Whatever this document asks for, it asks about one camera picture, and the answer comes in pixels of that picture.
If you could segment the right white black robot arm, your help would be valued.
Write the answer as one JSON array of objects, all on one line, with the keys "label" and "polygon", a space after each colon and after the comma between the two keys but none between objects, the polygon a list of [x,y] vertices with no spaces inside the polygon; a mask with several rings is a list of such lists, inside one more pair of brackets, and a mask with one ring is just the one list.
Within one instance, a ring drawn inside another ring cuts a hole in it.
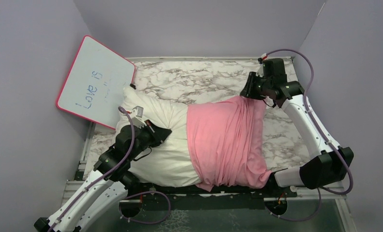
[{"label": "right white black robot arm", "polygon": [[324,189],[342,181],[354,158],[353,151],[332,138],[312,114],[304,88],[298,81],[288,81],[283,59],[260,58],[259,64],[257,72],[249,73],[240,95],[255,100],[270,98],[294,123],[310,156],[310,161],[302,166],[273,172],[265,184],[266,192],[277,197],[285,187]]}]

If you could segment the pink floral pillowcase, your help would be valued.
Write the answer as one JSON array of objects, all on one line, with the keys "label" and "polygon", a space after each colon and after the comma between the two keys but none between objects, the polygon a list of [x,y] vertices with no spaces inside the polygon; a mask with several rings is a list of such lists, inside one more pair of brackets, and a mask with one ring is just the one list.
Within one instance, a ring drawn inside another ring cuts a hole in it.
[{"label": "pink floral pillowcase", "polygon": [[197,187],[265,186],[271,174],[262,155],[265,110],[262,101],[241,96],[188,106],[187,142],[201,180]]}]

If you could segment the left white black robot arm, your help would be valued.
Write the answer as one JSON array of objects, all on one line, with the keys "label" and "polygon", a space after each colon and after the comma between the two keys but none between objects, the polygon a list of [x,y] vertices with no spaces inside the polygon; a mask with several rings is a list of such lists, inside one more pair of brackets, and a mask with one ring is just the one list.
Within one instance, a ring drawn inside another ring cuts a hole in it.
[{"label": "left white black robot arm", "polygon": [[172,133],[150,120],[134,119],[118,133],[115,143],[100,155],[93,170],[73,196],[53,215],[34,223],[39,232],[82,232],[104,210],[138,194],[139,179],[131,162],[149,148],[161,145]]}]

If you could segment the white pillow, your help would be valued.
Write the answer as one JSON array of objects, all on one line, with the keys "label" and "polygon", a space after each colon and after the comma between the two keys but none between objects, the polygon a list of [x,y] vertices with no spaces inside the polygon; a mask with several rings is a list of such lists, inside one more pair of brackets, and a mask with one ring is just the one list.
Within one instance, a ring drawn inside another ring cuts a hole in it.
[{"label": "white pillow", "polygon": [[141,182],[165,187],[186,187],[201,182],[188,150],[186,104],[161,100],[125,87],[121,106],[127,111],[139,106],[143,108],[140,120],[148,119],[154,125],[172,131],[161,145],[147,149],[141,153],[142,159],[131,162],[131,173]]}]

